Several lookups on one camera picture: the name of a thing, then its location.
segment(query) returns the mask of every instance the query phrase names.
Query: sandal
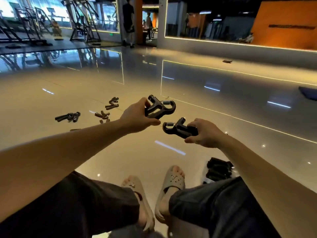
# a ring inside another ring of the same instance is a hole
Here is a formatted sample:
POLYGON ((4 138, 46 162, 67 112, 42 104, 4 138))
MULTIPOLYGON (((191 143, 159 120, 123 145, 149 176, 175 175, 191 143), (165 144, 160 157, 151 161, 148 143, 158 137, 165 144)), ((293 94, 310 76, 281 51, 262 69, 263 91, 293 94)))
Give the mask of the sandal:
POLYGON ((127 184, 122 184, 121 186, 132 189, 133 192, 139 195, 140 201, 143 202, 144 204, 144 207, 146 209, 148 216, 147 216, 146 225, 143 228, 143 231, 154 230, 154 224, 155 224, 154 215, 146 199, 141 180, 138 177, 134 176, 134 178, 130 180, 127 184))
POLYGON ((159 206, 166 191, 168 190, 169 187, 176 187, 180 190, 185 188, 185 180, 178 172, 173 171, 174 166, 175 165, 171 166, 165 175, 163 186, 158 195, 158 200, 156 201, 156 205, 155 205, 155 212, 154 212, 155 217, 159 222, 163 224, 165 224, 165 218, 160 213, 159 206))

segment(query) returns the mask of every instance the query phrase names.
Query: person's left hand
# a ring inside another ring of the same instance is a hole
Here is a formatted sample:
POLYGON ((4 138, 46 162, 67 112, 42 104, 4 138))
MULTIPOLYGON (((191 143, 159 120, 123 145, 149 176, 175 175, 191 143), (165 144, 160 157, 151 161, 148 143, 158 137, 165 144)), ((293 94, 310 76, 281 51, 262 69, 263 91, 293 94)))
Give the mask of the person's left hand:
POLYGON ((145 107, 150 107, 150 103, 146 98, 141 98, 139 102, 130 105, 123 112, 120 120, 123 122, 124 128, 128 133, 140 132, 151 125, 158 126, 161 124, 161 121, 158 119, 145 117, 145 107))

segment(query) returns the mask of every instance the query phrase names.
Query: foot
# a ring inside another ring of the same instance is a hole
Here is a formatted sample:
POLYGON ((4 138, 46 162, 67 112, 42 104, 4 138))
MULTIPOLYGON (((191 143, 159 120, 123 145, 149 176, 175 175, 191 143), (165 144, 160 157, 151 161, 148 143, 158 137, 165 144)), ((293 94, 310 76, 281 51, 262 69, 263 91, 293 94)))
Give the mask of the foot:
MULTIPOLYGON (((185 178, 185 173, 184 173, 184 171, 183 171, 180 167, 178 167, 177 165, 175 165, 175 166, 173 167, 173 171, 179 173, 180 176, 182 176, 183 178, 185 178)), ((171 196, 172 196, 173 194, 175 194, 177 191, 179 191, 178 188, 176 188, 176 187, 170 187, 170 188, 168 188, 168 190, 166 191, 165 195, 163 196, 163 198, 162 198, 162 200, 161 200, 161 203, 160 203, 160 205, 159 205, 159 211, 160 211, 160 213, 161 213, 164 217, 171 215, 170 212, 169 212, 169 207, 168 207, 168 205, 169 205, 169 201, 170 201, 171 196)))
MULTIPOLYGON (((123 181, 123 183, 122 183, 121 186, 122 186, 122 187, 129 187, 129 186, 127 186, 127 184, 128 184, 131 180, 133 180, 133 178, 134 178, 134 176, 129 176, 128 178, 126 178, 126 179, 123 181)), ((140 194, 138 194, 138 193, 134 193, 134 194, 135 194, 135 196, 136 196, 136 198, 137 198, 137 200, 138 200, 138 202, 139 202, 139 204, 140 204, 138 224, 139 224, 142 228, 144 228, 145 225, 146 225, 146 221, 147 221, 148 214, 147 214, 146 209, 145 209, 145 207, 144 207, 144 203, 141 202, 141 200, 143 199, 142 196, 141 196, 140 194)))

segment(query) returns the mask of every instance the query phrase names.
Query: forearm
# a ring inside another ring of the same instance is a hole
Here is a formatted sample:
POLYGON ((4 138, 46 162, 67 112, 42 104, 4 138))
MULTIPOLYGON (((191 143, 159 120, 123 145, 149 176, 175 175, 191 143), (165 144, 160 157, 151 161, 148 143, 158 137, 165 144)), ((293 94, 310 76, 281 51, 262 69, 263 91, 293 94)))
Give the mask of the forearm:
POLYGON ((235 165, 282 237, 314 237, 317 194, 227 136, 220 150, 235 165))
POLYGON ((0 151, 0 222, 126 134, 117 120, 0 151))

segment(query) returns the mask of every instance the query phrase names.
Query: hand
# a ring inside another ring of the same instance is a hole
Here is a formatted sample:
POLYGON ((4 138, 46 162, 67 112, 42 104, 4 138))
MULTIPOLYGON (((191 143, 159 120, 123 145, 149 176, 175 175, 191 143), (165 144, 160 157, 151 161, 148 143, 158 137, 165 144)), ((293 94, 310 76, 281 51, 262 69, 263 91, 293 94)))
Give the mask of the hand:
POLYGON ((145 117, 144 108, 151 104, 146 98, 141 98, 139 102, 130 105, 122 114, 120 120, 128 133, 137 133, 143 131, 149 126, 158 126, 161 121, 145 117))
POLYGON ((219 148, 222 142, 228 138, 215 124, 204 119, 195 119, 187 126, 196 127, 197 136, 190 136, 185 143, 195 143, 207 148, 219 148))

